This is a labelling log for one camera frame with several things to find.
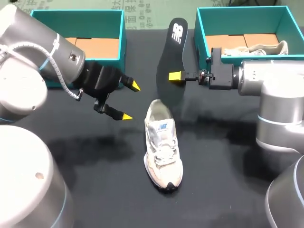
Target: teal box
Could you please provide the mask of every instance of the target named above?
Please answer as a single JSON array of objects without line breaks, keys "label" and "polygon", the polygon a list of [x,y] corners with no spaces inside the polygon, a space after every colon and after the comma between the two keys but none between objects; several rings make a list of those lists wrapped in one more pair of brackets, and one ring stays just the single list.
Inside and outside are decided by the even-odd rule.
[{"label": "teal box", "polygon": [[[126,32],[123,10],[33,10],[31,16],[65,38],[115,38],[119,39],[118,58],[86,58],[104,66],[125,70]],[[47,81],[48,88],[60,88],[56,82]]]},{"label": "teal box", "polygon": [[288,43],[288,55],[222,56],[223,63],[239,66],[244,59],[304,60],[304,37],[287,6],[197,8],[194,43],[200,69],[206,69],[210,52],[206,36],[276,34]]}]

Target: sneaker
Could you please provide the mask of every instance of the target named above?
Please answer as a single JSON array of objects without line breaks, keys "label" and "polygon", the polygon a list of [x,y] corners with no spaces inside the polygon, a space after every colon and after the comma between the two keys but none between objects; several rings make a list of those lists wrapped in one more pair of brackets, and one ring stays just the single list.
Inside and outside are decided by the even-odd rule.
[{"label": "sneaker", "polygon": [[257,44],[252,47],[237,47],[235,49],[225,49],[225,56],[268,56],[268,55],[288,55],[288,44],[281,41],[277,45]]},{"label": "sneaker", "polygon": [[147,153],[143,161],[146,170],[156,186],[173,190],[179,186],[183,175],[175,121],[169,109],[160,100],[154,100],[144,122]]}]

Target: cardboard box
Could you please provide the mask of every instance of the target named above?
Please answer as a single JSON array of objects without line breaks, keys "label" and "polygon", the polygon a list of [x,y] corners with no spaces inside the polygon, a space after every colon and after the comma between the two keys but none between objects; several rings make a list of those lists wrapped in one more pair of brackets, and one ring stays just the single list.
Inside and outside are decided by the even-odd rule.
[{"label": "cardboard box", "polygon": [[287,6],[197,8],[194,44],[200,69],[206,69],[211,48],[274,45],[285,40],[288,55],[222,56],[223,63],[244,59],[304,60],[304,37]]},{"label": "cardboard box", "polygon": [[[98,61],[124,72],[123,10],[33,10],[31,16],[82,49],[86,61]],[[59,83],[46,82],[48,88],[61,87]]]},{"label": "cardboard box", "polygon": [[279,43],[275,34],[215,35],[206,36],[206,40],[210,53],[212,48],[249,48],[256,44],[277,45]]}]

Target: black table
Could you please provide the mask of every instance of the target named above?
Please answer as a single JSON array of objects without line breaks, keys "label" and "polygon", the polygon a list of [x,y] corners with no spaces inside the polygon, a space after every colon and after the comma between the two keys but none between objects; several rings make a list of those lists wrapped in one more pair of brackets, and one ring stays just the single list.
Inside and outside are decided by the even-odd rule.
[{"label": "black table", "polygon": [[[74,198],[76,228],[269,228],[266,190],[299,155],[256,146],[259,99],[187,84],[175,117],[183,181],[177,192],[162,194],[144,168],[143,120],[157,97],[155,74],[166,31],[128,31],[127,37],[126,73],[142,91],[117,91],[109,104],[132,121],[96,113],[94,99],[86,95],[78,103],[63,91],[50,91],[43,108],[17,124],[52,151]],[[188,71],[196,69],[192,42],[190,31]]]}]

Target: black insole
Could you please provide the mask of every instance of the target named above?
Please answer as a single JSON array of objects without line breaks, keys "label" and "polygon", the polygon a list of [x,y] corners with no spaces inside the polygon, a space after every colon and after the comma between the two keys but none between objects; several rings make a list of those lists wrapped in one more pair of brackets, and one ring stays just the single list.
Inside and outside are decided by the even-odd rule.
[{"label": "black insole", "polygon": [[183,51],[188,33],[188,23],[183,18],[174,18],[168,28],[167,39],[157,66],[156,85],[159,99],[169,109],[183,98],[186,83],[169,81],[169,73],[184,71]]}]

